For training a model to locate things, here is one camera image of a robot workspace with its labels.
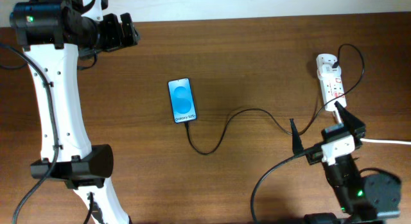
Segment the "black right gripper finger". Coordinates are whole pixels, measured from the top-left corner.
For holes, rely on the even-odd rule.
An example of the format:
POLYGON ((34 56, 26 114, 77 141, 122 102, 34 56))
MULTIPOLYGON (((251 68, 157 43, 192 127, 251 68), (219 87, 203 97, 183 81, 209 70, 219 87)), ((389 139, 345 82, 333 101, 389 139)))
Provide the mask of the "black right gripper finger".
POLYGON ((290 127, 292 129, 292 151, 294 155, 298 155, 304 151, 304 147, 293 118, 290 118, 290 127))
POLYGON ((365 123, 363 121, 348 112, 338 101, 334 103, 334 106, 338 110, 344 126, 351 134, 365 134, 365 123))

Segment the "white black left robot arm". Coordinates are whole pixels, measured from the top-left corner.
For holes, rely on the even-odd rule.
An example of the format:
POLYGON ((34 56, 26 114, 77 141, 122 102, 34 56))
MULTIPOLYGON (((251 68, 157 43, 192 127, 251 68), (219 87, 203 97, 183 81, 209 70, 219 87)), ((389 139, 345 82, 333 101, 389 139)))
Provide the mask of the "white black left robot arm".
POLYGON ((85 130, 77 74, 79 60, 135 46, 131 16, 104 14, 109 0, 29 0, 10 14, 37 97, 42 147, 30 166, 38 184, 63 182, 86 204, 96 223, 130 223, 112 185, 113 151, 93 145, 85 130))

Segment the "white power strip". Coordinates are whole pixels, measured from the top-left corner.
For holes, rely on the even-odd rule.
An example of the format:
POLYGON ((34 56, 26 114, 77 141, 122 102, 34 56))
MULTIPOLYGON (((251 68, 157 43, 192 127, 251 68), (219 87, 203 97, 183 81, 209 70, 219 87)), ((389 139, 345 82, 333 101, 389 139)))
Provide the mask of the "white power strip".
MULTIPOLYGON (((321 63, 333 65, 336 61, 336 56, 332 54, 320 54, 316 58, 317 68, 321 63)), ((338 101, 343 107, 347 106, 341 76, 337 78, 326 78, 324 80, 319 80, 319 82, 326 111, 337 111, 334 106, 336 101, 338 101)))

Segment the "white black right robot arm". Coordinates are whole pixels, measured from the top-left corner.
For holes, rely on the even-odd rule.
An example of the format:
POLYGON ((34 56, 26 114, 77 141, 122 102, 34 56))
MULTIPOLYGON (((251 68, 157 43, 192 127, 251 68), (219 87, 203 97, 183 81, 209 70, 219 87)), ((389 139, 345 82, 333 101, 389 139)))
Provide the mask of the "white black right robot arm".
POLYGON ((335 108, 341 123, 323 129, 323 141, 304 149, 293 119, 292 150, 294 155, 305 156, 310 165, 321 163, 326 180, 333 189, 343 213, 348 218, 337 218, 333 213, 307 214, 301 223, 385 223, 400 216, 401 179, 378 168, 356 166, 352 152, 362 146, 365 123, 348 112, 340 103, 335 108), (364 171, 371 175, 361 176, 364 171))

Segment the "blue Galaxy smartphone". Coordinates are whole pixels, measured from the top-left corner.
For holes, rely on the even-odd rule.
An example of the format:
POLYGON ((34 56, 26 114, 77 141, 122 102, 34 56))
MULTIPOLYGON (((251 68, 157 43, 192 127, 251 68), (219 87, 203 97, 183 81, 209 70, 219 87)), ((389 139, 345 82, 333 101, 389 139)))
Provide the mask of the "blue Galaxy smartphone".
POLYGON ((197 118, 197 111, 189 78, 168 82, 168 90, 175 123, 185 123, 197 118))

